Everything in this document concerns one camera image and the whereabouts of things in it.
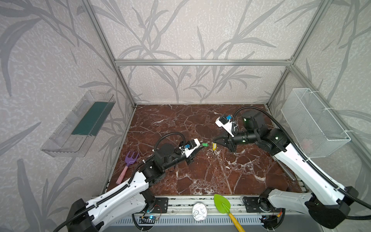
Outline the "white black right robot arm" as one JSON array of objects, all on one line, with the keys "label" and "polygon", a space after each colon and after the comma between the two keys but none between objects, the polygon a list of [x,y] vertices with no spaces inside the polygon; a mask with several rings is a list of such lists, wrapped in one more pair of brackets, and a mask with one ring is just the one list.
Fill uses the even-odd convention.
[{"label": "white black right robot arm", "polygon": [[334,229],[347,219],[353,197],[358,192],[333,180],[302,154],[286,132],[279,128],[270,129],[265,122],[267,113],[255,108],[243,114],[244,130],[238,130],[235,116],[223,114],[216,119],[217,126],[226,132],[214,139],[231,152],[238,145],[255,144],[268,152],[277,161],[290,168],[309,187],[309,193],[294,193],[276,188],[267,188],[258,204],[263,211],[273,208],[294,210],[311,216],[318,224]]}]

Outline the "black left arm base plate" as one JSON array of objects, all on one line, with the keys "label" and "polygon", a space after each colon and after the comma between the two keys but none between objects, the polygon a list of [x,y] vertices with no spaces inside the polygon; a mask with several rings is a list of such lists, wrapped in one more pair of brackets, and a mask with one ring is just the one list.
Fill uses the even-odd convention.
[{"label": "black left arm base plate", "polygon": [[145,206],[139,213],[146,214],[163,214],[167,213],[169,206],[169,198],[167,197],[156,197],[154,202],[150,203],[149,206]]}]

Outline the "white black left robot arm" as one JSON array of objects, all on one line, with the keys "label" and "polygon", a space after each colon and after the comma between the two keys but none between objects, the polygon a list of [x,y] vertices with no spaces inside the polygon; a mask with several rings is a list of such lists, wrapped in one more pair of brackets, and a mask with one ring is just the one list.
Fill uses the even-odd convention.
[{"label": "white black left robot arm", "polygon": [[125,217],[149,209],[155,201],[150,187],[160,182],[168,169],[183,161],[191,163],[203,148],[198,139],[193,139],[179,148],[164,144],[155,149],[125,182],[87,202],[83,199],[74,202],[66,220],[67,230],[102,232]]}]

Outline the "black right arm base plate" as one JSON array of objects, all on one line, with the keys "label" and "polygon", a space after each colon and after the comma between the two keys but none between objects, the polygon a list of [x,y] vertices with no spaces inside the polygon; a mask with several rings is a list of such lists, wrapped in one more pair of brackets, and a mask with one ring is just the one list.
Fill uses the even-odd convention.
[{"label": "black right arm base plate", "polygon": [[259,196],[244,196],[242,202],[247,213],[280,213],[280,208],[275,208],[265,198]]}]

